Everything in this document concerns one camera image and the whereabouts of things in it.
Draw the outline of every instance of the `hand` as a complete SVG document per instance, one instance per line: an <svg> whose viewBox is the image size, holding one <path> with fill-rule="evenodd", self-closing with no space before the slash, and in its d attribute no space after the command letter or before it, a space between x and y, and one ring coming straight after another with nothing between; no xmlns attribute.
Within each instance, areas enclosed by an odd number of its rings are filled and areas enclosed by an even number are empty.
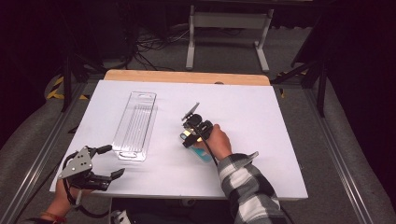
<svg viewBox="0 0 396 224"><path fill-rule="evenodd" d="M70 189L70 194L75 199L78 196L78 192L79 189L75 189L75 188ZM82 191L82 196L90 194L91 192L93 192L92 189L84 189ZM47 212L57 217L64 217L66 216L66 214L69 212L70 209L71 209L71 205L70 202L67 200L67 194L66 191L64 190L64 182L62 181L62 179L60 179L56 182L55 198L53 199L51 205L47 208ZM52 217L48 217L46 215L41 216L41 218L51 221L53 220Z"/></svg>
<svg viewBox="0 0 396 224"><path fill-rule="evenodd" d="M219 161L233 154L230 139L227 134L221 130L218 124L213 126L212 133L206 142L212 150L213 155ZM203 148L207 153L209 153L204 142L195 143L194 146Z"/></svg>

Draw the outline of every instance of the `clear plastic tray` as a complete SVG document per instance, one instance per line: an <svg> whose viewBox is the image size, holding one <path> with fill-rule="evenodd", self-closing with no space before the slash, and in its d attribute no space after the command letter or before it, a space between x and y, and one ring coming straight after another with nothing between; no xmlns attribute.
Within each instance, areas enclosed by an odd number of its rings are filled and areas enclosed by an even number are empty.
<svg viewBox="0 0 396 224"><path fill-rule="evenodd" d="M154 126L156 93L133 91L113 140L113 151L120 160L144 161Z"/></svg>

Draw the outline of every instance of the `white paper sheet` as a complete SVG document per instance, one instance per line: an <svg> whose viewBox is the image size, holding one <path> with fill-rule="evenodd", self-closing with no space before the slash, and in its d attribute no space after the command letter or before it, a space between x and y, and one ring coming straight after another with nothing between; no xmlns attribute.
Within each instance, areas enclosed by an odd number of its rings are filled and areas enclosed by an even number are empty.
<svg viewBox="0 0 396 224"><path fill-rule="evenodd" d="M224 198L213 162L201 161L182 146L181 118L196 102L195 113L218 123L233 152L259 151L253 161L279 199L307 198L302 174L270 86L153 83L101 80L67 150L112 143L132 91L157 93L158 112L145 161L120 161L113 152L93 157L97 175L126 168L124 175L99 194L117 197Z"/></svg>

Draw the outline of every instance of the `person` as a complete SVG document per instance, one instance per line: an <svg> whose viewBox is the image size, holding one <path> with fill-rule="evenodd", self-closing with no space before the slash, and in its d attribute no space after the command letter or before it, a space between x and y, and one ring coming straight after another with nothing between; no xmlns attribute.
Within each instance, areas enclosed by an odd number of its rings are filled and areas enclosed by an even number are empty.
<svg viewBox="0 0 396 224"><path fill-rule="evenodd" d="M213 126L213 131L206 142L219 161L220 184L230 202L234 223L287 224L273 187L252 164L258 152L251 155L233 153L229 137L218 124ZM204 142L196 143L194 146L208 151ZM78 194L76 189L71 193L74 196ZM64 186L58 181L55 198L47 211L41 214L40 218L28 220L38 224L57 223L54 221L62 223L70 209Z"/></svg>

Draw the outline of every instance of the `flannel shirt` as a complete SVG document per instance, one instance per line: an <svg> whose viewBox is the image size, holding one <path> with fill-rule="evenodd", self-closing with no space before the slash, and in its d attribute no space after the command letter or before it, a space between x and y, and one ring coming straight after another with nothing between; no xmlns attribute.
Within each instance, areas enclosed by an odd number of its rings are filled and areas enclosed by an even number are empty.
<svg viewBox="0 0 396 224"><path fill-rule="evenodd" d="M273 187L251 164L258 155L233 154L219 162L221 188L230 201L234 223L286 224Z"/></svg>

